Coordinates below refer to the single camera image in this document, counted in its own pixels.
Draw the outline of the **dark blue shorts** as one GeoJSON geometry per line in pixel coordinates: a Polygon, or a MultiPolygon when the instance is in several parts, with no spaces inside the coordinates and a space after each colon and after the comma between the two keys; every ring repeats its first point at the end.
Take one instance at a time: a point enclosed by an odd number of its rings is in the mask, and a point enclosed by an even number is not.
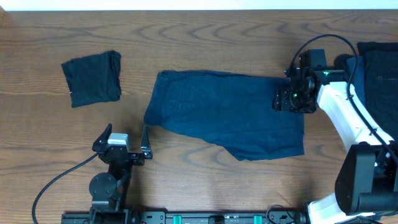
{"type": "Polygon", "coordinates": [[[224,147],[237,160],[304,154],[304,117],[272,108],[284,78],[209,70],[159,72],[144,115],[146,125],[224,147]]]}

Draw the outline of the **black garment in pile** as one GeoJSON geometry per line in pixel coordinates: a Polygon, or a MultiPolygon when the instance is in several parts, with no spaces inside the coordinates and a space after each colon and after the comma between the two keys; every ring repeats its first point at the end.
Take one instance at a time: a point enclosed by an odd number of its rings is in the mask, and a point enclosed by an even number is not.
{"type": "Polygon", "coordinates": [[[397,140],[397,44],[359,42],[357,46],[364,62],[367,111],[397,140]]]}

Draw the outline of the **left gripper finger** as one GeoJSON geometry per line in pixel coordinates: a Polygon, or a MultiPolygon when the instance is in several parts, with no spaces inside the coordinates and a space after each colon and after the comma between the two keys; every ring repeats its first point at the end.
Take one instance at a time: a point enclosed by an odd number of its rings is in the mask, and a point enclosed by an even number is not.
{"type": "Polygon", "coordinates": [[[113,127],[109,123],[100,136],[94,141],[93,146],[102,146],[108,143],[108,139],[112,133],[113,127]]]}
{"type": "Polygon", "coordinates": [[[144,159],[152,159],[153,158],[153,153],[152,153],[152,148],[150,146],[147,125],[144,125],[143,132],[142,132],[141,150],[142,150],[144,159]]]}

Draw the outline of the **folded black cloth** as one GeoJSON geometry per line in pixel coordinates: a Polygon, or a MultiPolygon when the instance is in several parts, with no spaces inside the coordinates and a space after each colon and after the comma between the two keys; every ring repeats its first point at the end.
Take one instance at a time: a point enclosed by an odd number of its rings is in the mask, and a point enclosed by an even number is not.
{"type": "Polygon", "coordinates": [[[118,101],[121,96],[119,76],[121,54],[115,50],[73,58],[61,64],[72,107],[118,101]]]}

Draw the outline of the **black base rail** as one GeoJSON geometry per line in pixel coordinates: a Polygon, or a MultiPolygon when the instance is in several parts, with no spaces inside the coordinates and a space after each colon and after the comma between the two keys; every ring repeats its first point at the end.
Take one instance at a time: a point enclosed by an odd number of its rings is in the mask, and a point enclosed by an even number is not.
{"type": "Polygon", "coordinates": [[[308,224],[305,212],[271,209],[261,213],[170,213],[170,212],[88,212],[65,213],[61,224],[308,224]]]}

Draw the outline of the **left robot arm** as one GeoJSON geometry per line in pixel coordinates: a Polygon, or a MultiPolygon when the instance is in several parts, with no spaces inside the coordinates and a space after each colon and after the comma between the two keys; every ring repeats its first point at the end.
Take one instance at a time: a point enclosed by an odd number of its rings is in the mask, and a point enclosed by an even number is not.
{"type": "Polygon", "coordinates": [[[109,167],[107,172],[95,175],[89,184],[92,202],[88,223],[140,223],[139,213],[126,208],[126,198],[132,167],[143,166],[153,158],[147,126],[142,132],[140,153],[129,152],[129,136],[114,133],[111,124],[93,143],[92,150],[109,167]]]}

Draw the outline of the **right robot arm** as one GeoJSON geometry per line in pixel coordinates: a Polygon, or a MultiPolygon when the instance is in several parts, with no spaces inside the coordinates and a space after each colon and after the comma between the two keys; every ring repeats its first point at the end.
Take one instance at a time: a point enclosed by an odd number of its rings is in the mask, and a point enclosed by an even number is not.
{"type": "Polygon", "coordinates": [[[326,64],[322,49],[299,55],[286,71],[287,87],[275,92],[275,111],[323,110],[346,148],[335,191],[295,215],[296,223],[375,223],[397,214],[397,142],[373,120],[344,70],[326,64]]]}

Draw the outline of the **blue garment in pile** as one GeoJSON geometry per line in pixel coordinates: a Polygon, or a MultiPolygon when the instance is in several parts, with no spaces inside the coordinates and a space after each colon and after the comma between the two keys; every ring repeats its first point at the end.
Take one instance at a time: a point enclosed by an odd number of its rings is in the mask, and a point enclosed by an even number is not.
{"type": "Polygon", "coordinates": [[[363,104],[363,106],[366,106],[366,94],[364,90],[364,60],[362,56],[358,56],[357,67],[352,83],[360,102],[363,104]]]}

